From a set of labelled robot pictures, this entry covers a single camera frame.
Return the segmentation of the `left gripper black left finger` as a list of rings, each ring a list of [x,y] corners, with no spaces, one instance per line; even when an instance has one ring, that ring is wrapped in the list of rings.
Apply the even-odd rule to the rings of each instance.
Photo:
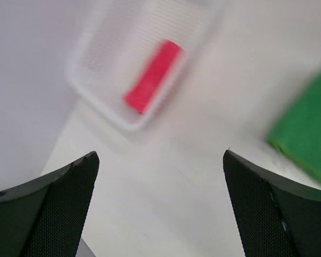
[[[99,164],[93,151],[0,191],[0,256],[76,256]]]

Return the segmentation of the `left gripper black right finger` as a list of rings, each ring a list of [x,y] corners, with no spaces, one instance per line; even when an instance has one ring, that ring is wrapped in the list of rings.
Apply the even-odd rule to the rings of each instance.
[[[245,256],[321,256],[321,190],[230,150],[223,171]]]

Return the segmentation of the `green towel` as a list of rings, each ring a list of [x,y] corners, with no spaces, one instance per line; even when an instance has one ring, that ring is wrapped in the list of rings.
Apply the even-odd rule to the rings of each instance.
[[[321,183],[321,70],[277,119],[266,142]]]

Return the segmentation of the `pink towel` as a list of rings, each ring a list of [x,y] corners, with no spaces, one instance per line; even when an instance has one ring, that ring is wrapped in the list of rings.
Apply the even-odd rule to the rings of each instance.
[[[161,41],[148,58],[132,87],[125,93],[125,103],[140,114],[145,113],[156,91],[182,53],[182,47],[170,41]]]

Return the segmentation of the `white plastic basket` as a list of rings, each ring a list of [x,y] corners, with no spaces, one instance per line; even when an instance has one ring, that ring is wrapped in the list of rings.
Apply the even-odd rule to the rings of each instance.
[[[103,117],[126,131],[144,127],[221,18],[224,1],[96,1],[68,60],[70,86]],[[183,49],[147,110],[123,94],[147,68],[163,40]]]

